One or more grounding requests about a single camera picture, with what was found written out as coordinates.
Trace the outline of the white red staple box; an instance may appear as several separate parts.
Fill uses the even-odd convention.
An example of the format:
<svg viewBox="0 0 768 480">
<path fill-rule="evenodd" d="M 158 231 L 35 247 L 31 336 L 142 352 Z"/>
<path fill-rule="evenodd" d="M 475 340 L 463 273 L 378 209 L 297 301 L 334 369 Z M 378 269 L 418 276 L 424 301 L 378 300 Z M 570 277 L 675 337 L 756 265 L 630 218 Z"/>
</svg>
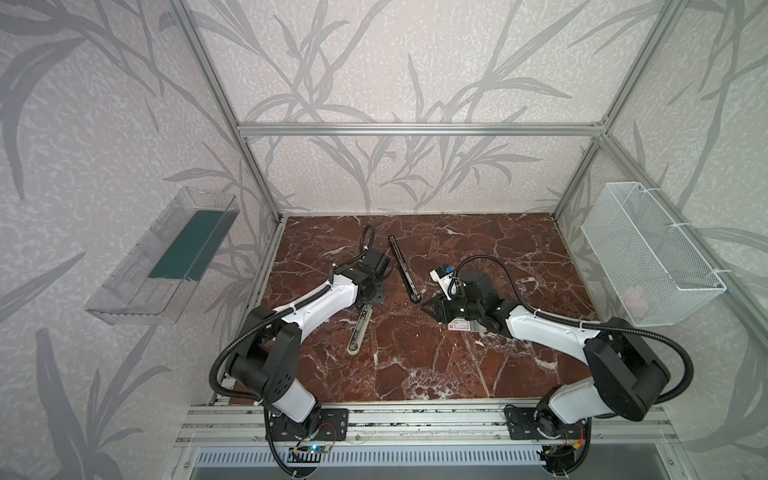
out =
<svg viewBox="0 0 768 480">
<path fill-rule="evenodd" d="M 454 319 L 448 324 L 449 331 L 483 333 L 487 329 L 476 320 Z"/>
</svg>

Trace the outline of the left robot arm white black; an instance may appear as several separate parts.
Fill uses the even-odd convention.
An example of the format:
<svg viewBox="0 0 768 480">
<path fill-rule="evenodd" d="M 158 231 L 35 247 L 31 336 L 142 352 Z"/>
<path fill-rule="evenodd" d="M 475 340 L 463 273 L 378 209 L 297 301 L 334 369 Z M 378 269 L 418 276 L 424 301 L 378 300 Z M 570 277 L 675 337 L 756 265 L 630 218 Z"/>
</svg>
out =
<svg viewBox="0 0 768 480">
<path fill-rule="evenodd" d="M 211 367 L 211 387 L 220 395 L 259 402 L 303 430 L 315 429 L 320 402 L 297 379 L 302 343 L 338 312 L 372 303 L 389 264 L 386 254 L 364 248 L 302 297 L 275 309 L 252 309 Z"/>
</svg>

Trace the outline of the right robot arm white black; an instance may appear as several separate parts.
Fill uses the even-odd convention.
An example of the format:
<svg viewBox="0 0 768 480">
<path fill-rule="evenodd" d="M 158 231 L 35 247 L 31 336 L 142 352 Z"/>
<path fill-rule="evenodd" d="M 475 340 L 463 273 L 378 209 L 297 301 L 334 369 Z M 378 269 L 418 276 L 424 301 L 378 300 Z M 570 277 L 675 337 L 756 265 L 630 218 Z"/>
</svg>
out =
<svg viewBox="0 0 768 480">
<path fill-rule="evenodd" d="M 565 325 L 529 310 L 521 301 L 501 298 L 488 275 L 472 269 L 457 275 L 449 267 L 430 272 L 441 293 L 422 305 L 436 321 L 475 321 L 491 334 L 529 341 L 564 353 L 586 365 L 589 376 L 548 392 L 533 418 L 540 428 L 575 424 L 615 414 L 641 421 L 661 399 L 671 375 L 645 337 L 617 332 L 629 324 L 621 319 L 589 329 L 585 323 Z"/>
</svg>

